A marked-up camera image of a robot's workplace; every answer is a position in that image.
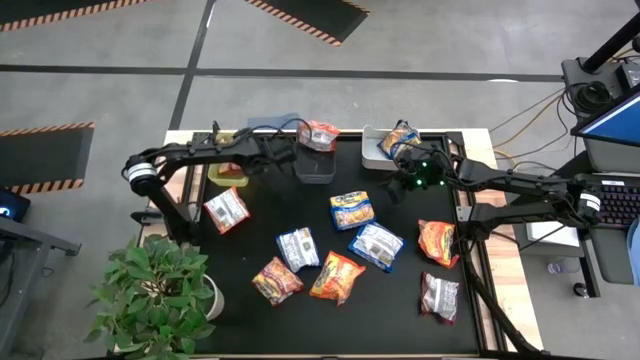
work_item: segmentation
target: black mat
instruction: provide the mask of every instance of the black mat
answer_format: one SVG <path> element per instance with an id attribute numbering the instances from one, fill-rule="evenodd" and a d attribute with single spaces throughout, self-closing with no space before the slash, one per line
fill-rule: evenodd
<path id="1" fill-rule="evenodd" d="M 94 14 L 149 0 L 0 0 L 0 31 Z"/>
<path id="2" fill-rule="evenodd" d="M 200 245 L 210 255 L 207 273 L 224 293 L 225 308 L 214 320 L 211 337 L 197 343 L 201 354 L 474 354 L 476 333 L 469 297 L 461 284 L 457 321 L 453 326 L 418 314 L 420 276 L 463 282 L 460 264 L 447 270 L 426 258 L 417 244 L 418 219 L 452 222 L 453 204 L 446 187 L 411 193 L 393 206 L 385 187 L 387 173 L 361 166 L 358 137 L 337 145 L 337 173 L 330 185 L 304 185 L 277 170 L 251 178 L 238 188 L 251 218 L 221 236 L 205 212 Z M 205 199 L 224 189 L 208 182 Z M 387 274 L 347 249 L 357 229 L 335 230 L 329 197 L 368 192 L 378 221 L 405 239 L 405 247 Z M 346 303 L 309 296 L 320 268 L 303 268 L 305 290 L 272 307 L 251 284 L 274 257 L 278 234 L 308 226 L 322 261 L 329 250 L 345 255 L 367 270 L 355 281 Z"/>
<path id="3" fill-rule="evenodd" d="M 245 0 L 320 40 L 340 46 L 369 15 L 344 0 Z"/>
<path id="4" fill-rule="evenodd" d="M 0 186 L 28 194 L 84 183 L 94 123 L 0 133 Z"/>

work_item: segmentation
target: black table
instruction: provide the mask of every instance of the black table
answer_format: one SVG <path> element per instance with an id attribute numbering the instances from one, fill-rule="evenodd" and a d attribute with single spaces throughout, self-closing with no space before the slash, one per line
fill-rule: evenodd
<path id="1" fill-rule="evenodd" d="M 444 136 L 428 143 L 443 148 Z M 340 137 L 337 172 L 329 185 L 305 185 L 276 169 L 252 177 L 238 188 L 251 218 L 219 235 L 208 214 L 200 221 L 199 245 L 209 255 L 207 273 L 225 296 L 225 309 L 215 320 L 216 330 L 197 343 L 200 354 L 477 354 L 475 296 L 464 282 L 461 263 L 447 270 L 420 250 L 418 219 L 454 222 L 453 193 L 445 186 L 415 191 L 399 206 L 391 204 L 388 173 L 361 165 L 360 135 Z M 226 188 L 206 181 L 204 199 Z M 347 249 L 357 229 L 337 231 L 331 220 L 329 198 L 367 191 L 377 221 L 405 239 L 405 246 L 387 274 Z M 308 292 L 320 267 L 303 268 L 305 284 L 281 305 L 272 307 L 251 284 L 274 257 L 282 257 L 277 235 L 308 226 L 321 261 L 328 252 L 345 255 L 367 270 L 355 280 L 351 296 L 340 307 L 335 301 L 311 297 Z M 461 283 L 454 325 L 419 315 L 421 273 Z"/>

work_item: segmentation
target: monitor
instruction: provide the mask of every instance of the monitor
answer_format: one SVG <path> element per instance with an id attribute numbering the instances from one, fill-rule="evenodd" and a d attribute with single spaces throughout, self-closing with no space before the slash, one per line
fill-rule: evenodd
<path id="1" fill-rule="evenodd" d="M 616 99 L 607 110 L 578 123 L 571 134 L 588 139 L 640 146 L 640 86 Z"/>

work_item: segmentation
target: plastic container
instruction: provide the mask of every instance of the plastic container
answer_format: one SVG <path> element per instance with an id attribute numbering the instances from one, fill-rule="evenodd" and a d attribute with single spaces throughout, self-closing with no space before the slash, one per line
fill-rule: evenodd
<path id="1" fill-rule="evenodd" d="M 220 175 L 218 174 L 218 168 L 220 164 L 211 164 L 209 165 L 209 173 L 207 173 L 207 177 L 211 182 L 218 186 L 236 186 L 243 187 L 247 186 L 249 183 L 249 178 L 245 175 Z"/>
<path id="2" fill-rule="evenodd" d="M 362 129 L 362 166 L 372 170 L 396 171 L 398 167 L 378 146 L 391 130 L 374 129 L 365 125 Z"/>
<path id="3" fill-rule="evenodd" d="M 320 152 L 298 144 L 293 168 L 305 184 L 330 184 L 336 174 L 335 151 Z"/>

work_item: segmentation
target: chair wheel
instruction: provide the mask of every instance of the chair wheel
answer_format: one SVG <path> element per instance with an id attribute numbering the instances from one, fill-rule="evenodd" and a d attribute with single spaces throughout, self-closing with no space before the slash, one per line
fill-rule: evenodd
<path id="1" fill-rule="evenodd" d="M 589 298 L 589 293 L 587 292 L 587 286 L 583 283 L 573 284 L 573 293 L 585 299 Z"/>

